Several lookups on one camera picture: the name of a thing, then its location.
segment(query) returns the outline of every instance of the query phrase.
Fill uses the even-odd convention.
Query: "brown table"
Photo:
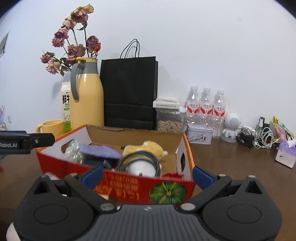
[[[213,174],[224,173],[233,179],[257,176],[283,215],[276,241],[296,240],[296,170],[277,163],[276,150],[250,150],[222,140],[212,140],[208,146],[191,145],[191,150],[194,162]],[[8,156],[0,165],[5,169],[0,173],[0,240],[5,240],[15,209],[41,170],[34,151]]]

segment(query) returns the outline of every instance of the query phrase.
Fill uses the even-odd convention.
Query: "blue gripper pad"
[[[212,175],[208,174],[197,166],[195,166],[192,170],[192,178],[202,190],[205,190],[215,182],[215,179]]]
[[[81,178],[81,183],[93,190],[103,180],[103,171],[102,166],[92,169],[91,172]]]

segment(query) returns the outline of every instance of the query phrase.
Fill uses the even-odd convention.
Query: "bottle label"
[[[220,107],[220,106],[214,107],[213,115],[216,115],[216,116],[224,116],[225,115],[225,108],[224,107]]]
[[[211,115],[213,111],[213,105],[212,104],[201,104],[200,105],[200,113]]]
[[[200,105],[199,104],[188,104],[186,113],[192,113],[192,114],[197,114],[200,110]]]

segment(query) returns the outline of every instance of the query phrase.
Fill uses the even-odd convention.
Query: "flower bouquet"
[[[52,39],[52,46],[63,47],[65,54],[58,59],[53,52],[43,52],[43,55],[40,58],[42,63],[48,64],[46,70],[49,73],[60,73],[64,76],[64,72],[71,71],[71,66],[77,63],[76,58],[83,57],[85,51],[87,52],[88,57],[97,58],[98,52],[101,49],[101,43],[98,38],[93,35],[89,38],[86,37],[87,20],[89,18],[88,14],[93,12],[93,6],[88,4],[87,6],[76,8],[71,12],[70,17],[65,18],[61,28],[54,34],[54,38]],[[82,27],[76,30],[84,31],[86,47],[84,47],[83,44],[77,43],[74,28],[78,23],[82,24]],[[70,44],[69,42],[69,31],[73,32],[75,44]],[[64,46],[65,40],[68,43],[67,49]]]

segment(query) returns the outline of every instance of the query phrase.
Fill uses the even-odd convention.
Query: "yellow mug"
[[[50,120],[36,127],[36,133],[52,133],[55,138],[65,134],[63,120]]]

